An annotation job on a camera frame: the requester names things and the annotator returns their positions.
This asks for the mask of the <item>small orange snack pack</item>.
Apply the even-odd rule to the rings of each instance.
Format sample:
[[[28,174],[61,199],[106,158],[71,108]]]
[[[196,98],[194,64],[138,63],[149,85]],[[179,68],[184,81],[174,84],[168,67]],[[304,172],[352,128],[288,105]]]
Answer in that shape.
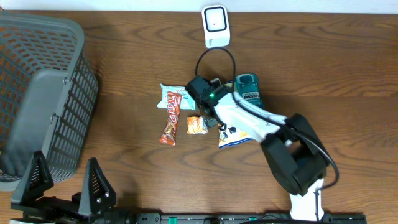
[[[187,118],[188,134],[206,134],[207,132],[208,128],[202,116],[191,116]]]

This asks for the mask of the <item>red-brown chocolate bar wrapper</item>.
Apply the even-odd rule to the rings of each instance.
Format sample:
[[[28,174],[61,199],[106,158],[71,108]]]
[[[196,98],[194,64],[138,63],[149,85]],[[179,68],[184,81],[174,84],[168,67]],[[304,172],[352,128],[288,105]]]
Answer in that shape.
[[[164,131],[159,139],[162,144],[174,146],[176,144],[176,134],[178,127],[178,119],[180,116],[180,105],[182,95],[179,93],[167,92],[167,112],[168,118]]]

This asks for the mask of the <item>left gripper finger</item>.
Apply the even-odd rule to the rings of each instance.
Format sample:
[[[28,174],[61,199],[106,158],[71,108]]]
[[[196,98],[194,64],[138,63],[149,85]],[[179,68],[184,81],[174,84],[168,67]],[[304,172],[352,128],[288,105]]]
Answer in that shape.
[[[54,186],[52,176],[42,151],[35,151],[11,197],[12,204],[33,202],[44,196]]]
[[[116,192],[103,174],[95,157],[88,160],[78,213],[92,216],[116,204]]]

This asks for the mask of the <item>light teal wet wipes pack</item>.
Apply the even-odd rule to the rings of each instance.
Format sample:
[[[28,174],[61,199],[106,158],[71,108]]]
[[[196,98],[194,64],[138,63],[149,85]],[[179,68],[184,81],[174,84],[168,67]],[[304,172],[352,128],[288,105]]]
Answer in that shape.
[[[180,105],[180,108],[182,110],[196,110],[195,101],[185,90],[184,86],[167,86],[167,85],[163,85],[161,83],[160,87],[162,89],[162,99],[157,104],[158,108],[167,108],[167,93],[172,92],[172,93],[178,93],[178,94],[182,95],[182,102]]]

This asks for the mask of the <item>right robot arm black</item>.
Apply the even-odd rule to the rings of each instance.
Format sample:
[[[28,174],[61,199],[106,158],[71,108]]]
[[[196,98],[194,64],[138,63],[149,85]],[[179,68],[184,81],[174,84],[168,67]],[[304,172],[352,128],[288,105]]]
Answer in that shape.
[[[287,118],[270,113],[217,79],[196,76],[185,89],[210,126],[234,126],[260,144],[272,175],[290,195],[291,218],[323,218],[321,190],[330,157],[302,115]]]

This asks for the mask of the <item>yellow snack bag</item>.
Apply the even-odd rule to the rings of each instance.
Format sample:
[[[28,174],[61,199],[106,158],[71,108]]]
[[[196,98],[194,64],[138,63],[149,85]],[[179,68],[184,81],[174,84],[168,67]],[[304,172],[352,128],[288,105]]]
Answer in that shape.
[[[231,126],[225,123],[218,125],[218,131],[219,131],[218,147],[220,149],[224,147],[237,146],[244,142],[254,140],[254,138],[252,138],[244,131],[237,129],[235,126]]]

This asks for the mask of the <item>teal Listerine mouthwash bottle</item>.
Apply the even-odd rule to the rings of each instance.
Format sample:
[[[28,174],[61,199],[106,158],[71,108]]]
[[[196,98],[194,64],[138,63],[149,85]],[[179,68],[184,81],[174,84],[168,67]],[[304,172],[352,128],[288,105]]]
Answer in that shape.
[[[245,73],[238,75],[235,80],[236,89],[242,98],[263,109],[258,76],[255,73]]]

